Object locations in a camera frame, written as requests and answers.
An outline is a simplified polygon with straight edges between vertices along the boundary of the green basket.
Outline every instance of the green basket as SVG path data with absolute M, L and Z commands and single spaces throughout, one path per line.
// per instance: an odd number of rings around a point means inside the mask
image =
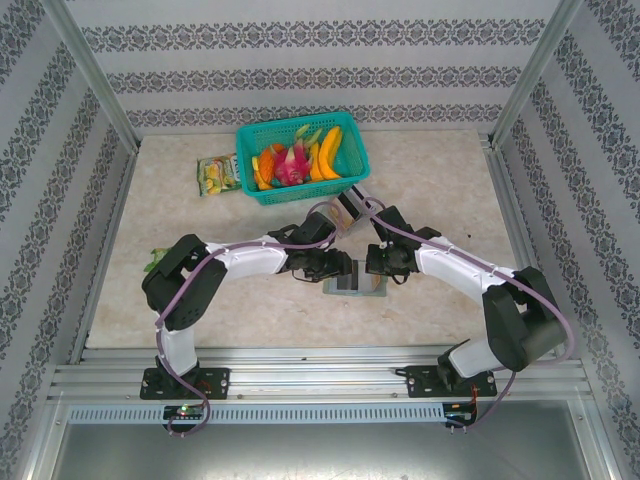
M 253 178 L 251 158 L 273 143 L 293 144 L 293 135 L 303 125 L 310 124 L 309 132 L 322 128 L 320 141 L 338 125 L 342 129 L 342 142 L 333 169 L 342 178 L 324 182 L 305 183 L 294 187 L 274 188 L 261 192 Z M 236 135 L 236 153 L 242 189 L 261 205 L 292 202 L 303 198 L 337 195 L 369 176 L 369 159 L 353 117 L 346 112 L 322 113 L 306 117 L 287 118 L 241 127 Z

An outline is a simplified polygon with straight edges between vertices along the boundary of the yellow banana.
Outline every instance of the yellow banana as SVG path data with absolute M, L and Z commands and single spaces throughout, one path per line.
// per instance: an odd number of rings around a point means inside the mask
M 251 159 L 251 166 L 253 167 L 253 179 L 258 184 L 258 189 L 259 190 L 273 190 L 273 187 L 271 185 L 269 185 L 267 182 L 265 182 L 262 179 L 262 176 L 260 175 L 260 168 L 258 166 L 258 157 L 253 157 Z
M 336 153 L 338 153 L 341 141 L 342 130 L 340 130 L 340 127 L 333 127 L 329 130 L 327 136 L 324 137 L 324 141 L 320 147 L 320 153 L 318 154 L 318 167 L 325 180 L 342 178 L 333 171 L 333 162 L 336 159 Z
M 320 145 L 318 145 L 318 142 L 315 142 L 313 145 L 311 145 L 311 147 L 309 148 L 309 155 L 311 156 L 311 181 L 312 182 L 321 182 L 323 181 L 325 178 L 322 176 L 322 173 L 320 173 L 320 166 L 318 165 L 318 155 L 320 153 Z

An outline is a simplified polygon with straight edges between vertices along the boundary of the robotic arm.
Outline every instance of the robotic arm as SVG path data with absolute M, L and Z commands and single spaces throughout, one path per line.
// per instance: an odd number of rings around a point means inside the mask
M 483 306 L 486 335 L 456 345 L 438 359 L 438 377 L 448 390 L 453 391 L 467 379 L 488 370 L 521 371 L 566 339 L 562 324 L 547 307 L 504 280 L 517 280 L 555 306 L 547 282 L 538 270 L 527 267 L 513 271 L 489 264 L 454 248 L 440 232 L 429 227 L 414 232 L 393 206 L 376 217 L 425 242 L 407 238 L 372 220 L 382 245 L 369 245 L 366 258 L 369 273 L 391 276 L 398 284 L 406 282 L 411 273 L 432 275 Z M 304 278 L 296 278 L 318 282 L 351 273 L 351 259 L 344 252 L 328 249 L 331 242 L 318 248 L 300 249 L 322 242 L 334 231 L 332 222 L 314 212 L 300 226 L 289 225 L 252 242 L 207 244 L 195 235 L 180 239 L 142 284 L 149 307 L 162 313 L 187 281 L 183 270 L 200 268 L 189 279 L 190 287 L 167 315 L 160 331 L 164 363 L 190 385 L 196 384 L 199 367 L 193 325 L 224 280 L 301 270 Z M 198 267 L 211 253 L 221 249 L 224 253 Z M 179 391 L 163 362 L 157 359 L 156 363 L 162 376 L 160 381 L 169 384 L 168 390 Z
M 161 313 L 185 283 L 183 269 L 193 271 L 211 253 L 226 250 L 198 272 L 189 289 L 166 317 L 161 331 L 164 361 L 179 376 L 194 376 L 198 359 L 195 352 L 194 324 L 202 317 L 223 281 L 259 274 L 278 274 L 302 270 L 304 280 L 351 273 L 351 259 L 336 249 L 294 249 L 330 237 L 335 226 L 324 215 L 311 213 L 302 225 L 289 225 L 241 244 L 204 243 L 196 235 L 182 237 L 142 282 L 149 307 Z M 165 383 L 172 383 L 162 362 L 156 361 Z
M 562 324 L 549 309 L 496 275 L 500 272 L 516 279 L 555 305 L 539 270 L 527 267 L 513 271 L 489 264 L 455 247 L 429 227 L 414 232 L 394 206 L 376 216 L 435 245 L 424 245 L 373 222 L 383 243 L 382 246 L 369 245 L 369 273 L 391 276 L 399 284 L 411 273 L 432 275 L 484 309 L 486 336 L 456 345 L 438 359 L 438 375 L 449 390 L 487 370 L 507 368 L 519 372 L 566 339 Z M 461 255 L 451 253 L 454 247 Z

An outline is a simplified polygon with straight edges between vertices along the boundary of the wall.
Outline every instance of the wall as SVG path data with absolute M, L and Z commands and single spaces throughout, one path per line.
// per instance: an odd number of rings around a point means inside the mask
M 639 13 L 638 0 L 586 1 L 503 146 L 623 478 L 640 477 Z
M 0 5 L 0 479 L 65 363 L 129 155 L 36 1 Z
M 492 130 L 558 0 L 85 0 L 69 9 L 139 135 L 349 110 Z

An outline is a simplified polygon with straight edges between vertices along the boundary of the marble floor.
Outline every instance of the marble floor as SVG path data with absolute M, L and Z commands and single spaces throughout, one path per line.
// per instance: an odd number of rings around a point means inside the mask
M 475 131 L 364 132 L 371 163 L 365 188 L 396 205 L 415 229 L 430 226 L 458 246 L 515 267 Z M 200 198 L 196 159 L 233 152 L 234 135 L 147 136 L 87 340 L 89 348 L 154 347 L 156 318 L 140 288 L 156 247 L 187 233 L 203 241 L 251 240 L 300 223 L 319 199 L 260 206 L 242 191 Z M 364 259 L 373 228 L 336 247 Z M 435 278 L 388 283 L 384 298 L 322 293 L 289 274 L 224 283 L 196 325 L 200 347 L 452 344 L 484 331 L 481 307 Z

